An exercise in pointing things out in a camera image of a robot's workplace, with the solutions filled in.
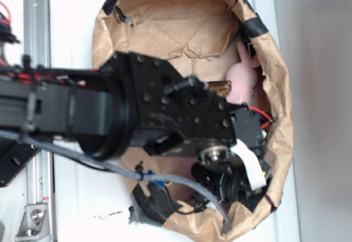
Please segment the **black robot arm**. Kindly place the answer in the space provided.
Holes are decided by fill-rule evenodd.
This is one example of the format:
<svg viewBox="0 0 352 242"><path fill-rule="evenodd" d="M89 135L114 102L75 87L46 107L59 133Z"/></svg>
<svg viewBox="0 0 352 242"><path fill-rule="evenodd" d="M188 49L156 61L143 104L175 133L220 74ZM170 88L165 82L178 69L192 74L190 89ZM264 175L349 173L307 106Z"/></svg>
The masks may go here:
<svg viewBox="0 0 352 242"><path fill-rule="evenodd" d="M1 186L55 137L97 161L128 147L150 156L195 157L195 179L229 204L268 184L271 115L228 103L195 76L153 57L115 53L99 70L1 67Z"/></svg>

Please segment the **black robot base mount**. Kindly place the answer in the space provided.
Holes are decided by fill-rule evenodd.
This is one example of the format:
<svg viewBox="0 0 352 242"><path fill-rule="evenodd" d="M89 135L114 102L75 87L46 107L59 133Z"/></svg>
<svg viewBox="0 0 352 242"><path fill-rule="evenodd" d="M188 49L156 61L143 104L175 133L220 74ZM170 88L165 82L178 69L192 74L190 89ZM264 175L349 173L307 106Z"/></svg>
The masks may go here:
<svg viewBox="0 0 352 242"><path fill-rule="evenodd" d="M1 188L7 187L39 150L32 145L1 139Z"/></svg>

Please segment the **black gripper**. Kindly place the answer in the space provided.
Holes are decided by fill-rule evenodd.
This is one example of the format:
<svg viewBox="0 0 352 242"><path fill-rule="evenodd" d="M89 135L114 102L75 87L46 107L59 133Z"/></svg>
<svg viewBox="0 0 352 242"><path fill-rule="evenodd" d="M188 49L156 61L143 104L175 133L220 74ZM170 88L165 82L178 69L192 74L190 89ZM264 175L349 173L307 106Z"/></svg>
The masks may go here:
<svg viewBox="0 0 352 242"><path fill-rule="evenodd" d="M191 175L220 202L243 204L254 211L266 195L272 179L271 166L265 161L267 128L274 117L257 107L233 105L231 120L235 143L203 150Z"/></svg>

